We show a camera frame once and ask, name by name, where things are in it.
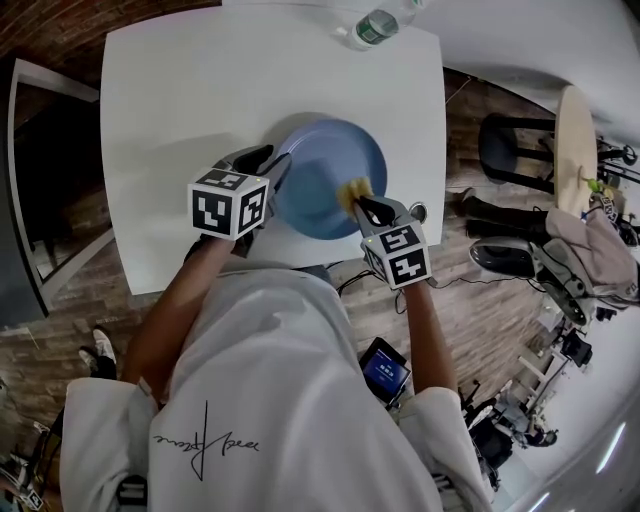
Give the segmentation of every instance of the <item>brick wall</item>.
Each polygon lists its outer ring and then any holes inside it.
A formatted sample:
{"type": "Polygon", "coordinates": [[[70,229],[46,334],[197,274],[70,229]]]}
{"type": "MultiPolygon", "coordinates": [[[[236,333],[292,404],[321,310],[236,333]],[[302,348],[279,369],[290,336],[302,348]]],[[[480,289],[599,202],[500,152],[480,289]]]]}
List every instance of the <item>brick wall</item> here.
{"type": "Polygon", "coordinates": [[[221,0],[0,0],[0,58],[9,54],[98,86],[108,32],[221,0]]]}

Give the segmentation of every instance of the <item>yellow sponge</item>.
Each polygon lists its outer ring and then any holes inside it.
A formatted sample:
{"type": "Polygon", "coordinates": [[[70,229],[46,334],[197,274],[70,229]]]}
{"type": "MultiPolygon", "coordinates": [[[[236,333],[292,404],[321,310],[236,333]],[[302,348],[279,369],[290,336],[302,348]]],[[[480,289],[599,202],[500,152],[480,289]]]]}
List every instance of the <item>yellow sponge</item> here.
{"type": "Polygon", "coordinates": [[[362,196],[372,195],[373,189],[371,188],[371,182],[368,177],[355,178],[342,185],[336,191],[338,204],[353,220],[356,220],[356,214],[354,211],[355,200],[360,199],[362,196]]]}

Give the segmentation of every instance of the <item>white wall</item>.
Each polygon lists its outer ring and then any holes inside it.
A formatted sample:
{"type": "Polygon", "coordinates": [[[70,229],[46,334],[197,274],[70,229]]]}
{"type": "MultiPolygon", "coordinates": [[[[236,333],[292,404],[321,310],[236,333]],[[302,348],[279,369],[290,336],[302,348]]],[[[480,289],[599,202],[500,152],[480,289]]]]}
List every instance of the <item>white wall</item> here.
{"type": "Polygon", "coordinates": [[[640,143],[640,53],[622,0],[435,0],[416,26],[440,37],[445,66],[555,110],[567,83],[599,128],[640,143]]]}

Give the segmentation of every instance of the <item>gray cloth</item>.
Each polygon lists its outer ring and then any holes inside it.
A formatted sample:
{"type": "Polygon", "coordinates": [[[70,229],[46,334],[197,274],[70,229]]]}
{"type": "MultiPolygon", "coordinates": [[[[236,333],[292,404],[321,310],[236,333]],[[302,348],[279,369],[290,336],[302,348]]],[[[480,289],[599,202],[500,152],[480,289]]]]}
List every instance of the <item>gray cloth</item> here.
{"type": "Polygon", "coordinates": [[[322,279],[325,283],[333,286],[331,282],[331,274],[322,265],[313,265],[312,267],[302,267],[296,269],[298,272],[304,272],[305,274],[311,274],[312,276],[317,277],[318,279],[322,279]]]}
{"type": "Polygon", "coordinates": [[[585,224],[552,208],[546,228],[552,238],[560,238],[576,253],[594,287],[604,287],[612,295],[636,297],[638,265],[602,210],[591,212],[585,224]]]}

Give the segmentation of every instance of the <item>blue plate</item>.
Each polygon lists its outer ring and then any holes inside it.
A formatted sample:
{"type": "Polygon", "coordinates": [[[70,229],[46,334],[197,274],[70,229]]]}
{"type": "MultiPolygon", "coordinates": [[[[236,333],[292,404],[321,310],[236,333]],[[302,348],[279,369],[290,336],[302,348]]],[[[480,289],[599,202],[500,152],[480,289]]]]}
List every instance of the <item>blue plate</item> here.
{"type": "Polygon", "coordinates": [[[387,166],[373,137],[359,126],[327,119],[293,132],[279,155],[291,153],[291,169],[278,194],[278,216],[300,233],[335,240],[355,233],[358,225],[338,204],[336,190],[368,176],[376,195],[387,190],[387,166]]]}

